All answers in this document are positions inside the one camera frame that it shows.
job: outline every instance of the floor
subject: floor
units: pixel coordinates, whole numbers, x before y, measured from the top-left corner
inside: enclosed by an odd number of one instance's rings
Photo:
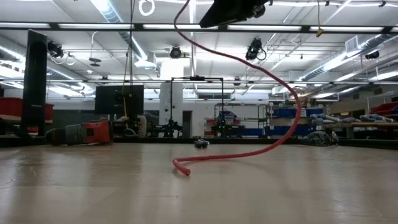
[[[114,144],[0,149],[0,223],[398,223],[398,151],[256,145]]]

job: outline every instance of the red cable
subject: red cable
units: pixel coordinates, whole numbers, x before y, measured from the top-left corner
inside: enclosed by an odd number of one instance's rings
[[[182,157],[182,158],[175,158],[173,159],[173,165],[182,173],[184,173],[185,175],[190,175],[191,174],[191,170],[186,168],[185,166],[183,166],[180,162],[188,162],[188,161],[205,161],[205,160],[210,160],[210,159],[234,159],[234,158],[240,158],[240,157],[247,157],[247,156],[255,156],[258,154],[262,154],[265,152],[270,151],[271,149],[274,149],[275,147],[279,146],[280,144],[282,144],[283,142],[285,142],[294,132],[295,128],[297,127],[299,121],[300,121],[300,116],[301,116],[301,102],[299,100],[299,97],[297,96],[296,92],[294,92],[294,90],[288,85],[286,84],[284,81],[282,81],[280,78],[276,77],[275,75],[271,74],[271,72],[268,72],[267,70],[256,66],[256,65],[252,65],[251,63],[240,59],[238,57],[232,56],[232,55],[228,55],[225,53],[221,53],[221,52],[217,52],[215,50],[211,50],[208,49],[198,43],[196,43],[195,41],[189,39],[188,37],[186,37],[184,34],[182,34],[182,32],[178,29],[177,27],[177,20],[179,19],[179,17],[181,16],[181,13],[185,10],[185,8],[187,8],[187,6],[189,5],[190,0],[187,0],[187,2],[184,4],[184,6],[181,8],[181,10],[177,13],[177,15],[175,16],[174,19],[174,28],[175,30],[178,32],[178,34],[180,34],[180,36],[182,38],[184,38],[185,40],[187,40],[188,42],[190,42],[191,44],[206,50],[208,52],[211,52],[213,54],[217,54],[217,55],[221,55],[224,57],[228,57],[231,59],[235,59],[247,66],[250,66],[252,68],[255,68],[259,71],[264,72],[266,75],[269,75],[272,79],[274,79],[275,81],[278,81],[281,85],[283,85],[284,87],[286,87],[290,93],[294,96],[294,99],[296,101],[296,105],[297,105],[297,111],[296,111],[296,117],[294,118],[294,122],[293,125],[291,125],[290,129],[287,131],[287,133],[278,141],[276,141],[275,143],[273,143],[272,145],[266,147],[265,149],[261,149],[258,151],[254,151],[254,152],[245,152],[245,153],[240,153],[240,154],[229,154],[229,155],[214,155],[214,156],[196,156],[196,157]]]

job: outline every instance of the white pillar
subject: white pillar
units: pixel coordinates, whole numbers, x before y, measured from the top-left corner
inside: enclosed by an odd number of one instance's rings
[[[183,71],[183,63],[180,60],[166,60],[162,63],[162,68],[160,69],[160,79],[171,80],[171,77],[183,77]],[[168,124],[170,119],[170,86],[169,83],[162,83],[160,85],[159,125]],[[172,119],[178,125],[182,125],[182,97],[183,84],[173,83]]]

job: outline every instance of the red box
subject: red box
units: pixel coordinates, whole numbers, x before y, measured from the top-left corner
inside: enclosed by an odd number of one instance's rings
[[[52,123],[54,105],[45,104],[44,116],[46,123]],[[0,97],[0,117],[6,121],[21,121],[22,99],[14,97]]]

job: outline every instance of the black speaker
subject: black speaker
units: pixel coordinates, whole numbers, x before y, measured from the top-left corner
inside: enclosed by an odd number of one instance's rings
[[[47,36],[28,30],[21,131],[35,126],[44,136],[46,78]]]

